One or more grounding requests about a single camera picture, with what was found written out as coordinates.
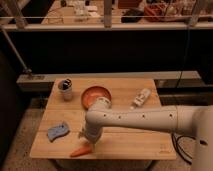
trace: cup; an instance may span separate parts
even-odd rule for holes
[[[72,99],[72,81],[70,79],[62,80],[58,83],[58,89],[65,101]]]

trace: orange bowl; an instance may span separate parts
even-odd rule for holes
[[[93,86],[83,92],[81,95],[81,103],[85,109],[88,109],[98,97],[106,97],[111,100],[111,94],[106,88]]]

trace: red object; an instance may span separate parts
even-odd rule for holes
[[[144,8],[144,16],[148,16],[146,19],[149,21],[163,21],[164,8],[164,4],[147,5]]]
[[[86,155],[92,153],[92,146],[91,145],[85,145],[75,151],[73,151],[70,154],[70,157],[78,157],[78,156],[82,156],[82,155]]]
[[[83,92],[81,95],[81,103],[85,109],[88,109],[98,97],[106,97],[111,100],[111,94],[106,88],[93,86]]]

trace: carrot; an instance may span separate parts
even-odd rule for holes
[[[92,146],[91,145],[85,145],[85,146],[73,151],[70,154],[70,157],[78,157],[78,156],[89,154],[89,153],[92,153]]]

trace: black wall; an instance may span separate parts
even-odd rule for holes
[[[213,68],[212,60],[207,60],[213,56],[213,30],[11,32],[9,35],[34,73],[184,69],[199,70],[205,75]],[[12,55],[10,58],[13,63],[16,61]]]
[[[0,168],[26,107],[16,78],[17,75],[0,51]]]

